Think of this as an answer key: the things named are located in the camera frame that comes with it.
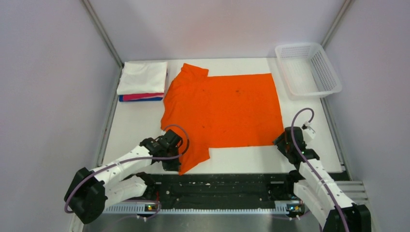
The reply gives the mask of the orange t-shirt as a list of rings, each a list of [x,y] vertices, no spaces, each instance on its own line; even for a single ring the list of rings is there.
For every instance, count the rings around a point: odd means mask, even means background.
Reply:
[[[183,145],[180,175],[208,160],[211,148],[271,145],[284,131],[270,73],[209,76],[207,69],[185,63],[163,104],[161,128],[190,142]]]

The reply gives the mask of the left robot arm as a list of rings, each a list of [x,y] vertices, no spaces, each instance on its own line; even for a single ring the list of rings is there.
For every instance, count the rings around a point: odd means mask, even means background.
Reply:
[[[179,148],[189,144],[173,130],[157,138],[145,138],[120,158],[94,169],[78,170],[64,196],[64,211],[75,214],[82,223],[95,221],[105,209],[136,198],[152,205],[158,212],[160,203],[155,181],[142,171],[161,162],[166,171],[178,171]]]

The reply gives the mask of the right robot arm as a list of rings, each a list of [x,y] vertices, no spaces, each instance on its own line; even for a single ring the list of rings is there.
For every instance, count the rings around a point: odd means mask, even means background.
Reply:
[[[323,232],[370,232],[371,213],[355,203],[325,170],[319,155],[307,144],[300,127],[286,127],[273,141],[295,169],[285,179],[283,192],[300,199],[314,215]]]

